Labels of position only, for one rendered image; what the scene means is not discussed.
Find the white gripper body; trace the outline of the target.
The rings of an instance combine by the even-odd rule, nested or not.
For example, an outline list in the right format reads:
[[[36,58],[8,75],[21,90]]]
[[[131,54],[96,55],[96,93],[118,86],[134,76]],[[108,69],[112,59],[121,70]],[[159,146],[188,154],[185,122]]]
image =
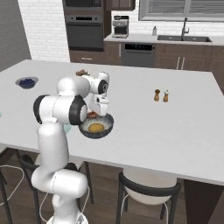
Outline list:
[[[99,116],[105,116],[108,112],[109,105],[106,103],[99,103],[99,102],[93,102],[91,101],[88,104],[88,107],[94,111]]]

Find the grey tap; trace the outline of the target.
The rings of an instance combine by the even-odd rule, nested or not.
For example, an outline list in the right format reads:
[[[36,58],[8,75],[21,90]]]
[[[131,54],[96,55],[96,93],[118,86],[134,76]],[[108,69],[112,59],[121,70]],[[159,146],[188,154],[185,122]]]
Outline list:
[[[189,33],[189,31],[190,31],[190,28],[188,28],[188,30],[186,30],[186,22],[187,22],[187,20],[188,20],[188,18],[187,17],[185,17],[185,19],[184,19],[184,24],[183,24],[183,28],[182,28],[182,32],[181,32],[181,41],[183,41],[184,40],[184,36],[187,34],[187,33]]]

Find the yellow potato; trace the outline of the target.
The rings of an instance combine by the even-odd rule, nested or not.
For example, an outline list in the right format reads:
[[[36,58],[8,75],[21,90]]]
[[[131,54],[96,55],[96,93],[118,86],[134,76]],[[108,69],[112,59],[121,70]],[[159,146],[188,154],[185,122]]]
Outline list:
[[[88,127],[90,133],[98,133],[104,131],[105,128],[101,123],[92,123]]]

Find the blue bowl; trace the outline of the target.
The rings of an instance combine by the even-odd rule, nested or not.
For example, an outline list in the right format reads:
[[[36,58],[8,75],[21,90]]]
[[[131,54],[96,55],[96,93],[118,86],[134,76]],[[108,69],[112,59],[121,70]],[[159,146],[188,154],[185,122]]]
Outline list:
[[[23,77],[16,81],[16,84],[23,89],[33,88],[36,83],[39,81],[37,77]]]

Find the brown wall cupboard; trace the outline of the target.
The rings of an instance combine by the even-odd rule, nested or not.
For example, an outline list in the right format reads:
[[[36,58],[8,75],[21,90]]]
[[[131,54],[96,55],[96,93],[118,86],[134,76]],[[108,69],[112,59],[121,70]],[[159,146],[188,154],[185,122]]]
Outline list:
[[[107,0],[108,11],[133,11],[136,7],[136,0]]]

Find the silver coffee machine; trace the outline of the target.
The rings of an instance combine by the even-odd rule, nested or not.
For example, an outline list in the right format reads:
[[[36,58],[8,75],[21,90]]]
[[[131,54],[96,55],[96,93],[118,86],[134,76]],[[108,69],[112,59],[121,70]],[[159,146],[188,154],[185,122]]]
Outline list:
[[[112,37],[126,39],[129,36],[129,21],[128,16],[114,16]]]

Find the dark grey bowl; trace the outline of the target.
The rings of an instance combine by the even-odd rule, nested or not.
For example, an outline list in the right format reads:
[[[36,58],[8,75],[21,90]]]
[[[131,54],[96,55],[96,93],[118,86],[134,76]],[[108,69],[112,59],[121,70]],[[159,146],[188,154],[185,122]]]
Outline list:
[[[100,129],[90,130],[97,125]],[[105,116],[97,116],[96,118],[87,118],[84,123],[79,126],[80,132],[88,138],[99,139],[110,133],[114,126],[114,118],[111,114]]]

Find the window with blinds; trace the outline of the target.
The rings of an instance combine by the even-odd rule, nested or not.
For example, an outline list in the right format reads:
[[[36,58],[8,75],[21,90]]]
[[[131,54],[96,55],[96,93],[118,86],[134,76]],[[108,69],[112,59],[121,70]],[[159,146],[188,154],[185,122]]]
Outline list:
[[[224,0],[139,0],[140,21],[224,22]]]

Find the brown cupboard run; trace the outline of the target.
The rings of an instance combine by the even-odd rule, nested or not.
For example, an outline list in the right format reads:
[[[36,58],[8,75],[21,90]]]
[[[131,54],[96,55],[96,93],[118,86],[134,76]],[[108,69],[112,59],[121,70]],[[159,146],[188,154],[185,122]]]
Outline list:
[[[156,44],[154,67],[212,72],[224,94],[224,45]]]

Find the dark sink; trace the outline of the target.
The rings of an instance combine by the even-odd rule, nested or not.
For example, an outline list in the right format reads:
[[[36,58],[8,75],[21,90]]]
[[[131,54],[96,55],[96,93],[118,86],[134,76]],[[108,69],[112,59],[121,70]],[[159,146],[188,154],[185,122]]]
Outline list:
[[[213,42],[209,37],[197,37],[197,36],[171,36],[171,35],[158,35],[157,40],[166,41],[188,41],[188,42]]]

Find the black wall oven stack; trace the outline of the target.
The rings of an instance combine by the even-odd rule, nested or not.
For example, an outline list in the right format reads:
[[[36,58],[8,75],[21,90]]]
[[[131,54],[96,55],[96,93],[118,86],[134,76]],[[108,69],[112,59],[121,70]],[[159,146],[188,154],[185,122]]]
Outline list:
[[[103,51],[102,0],[63,0],[70,60],[101,64]]]

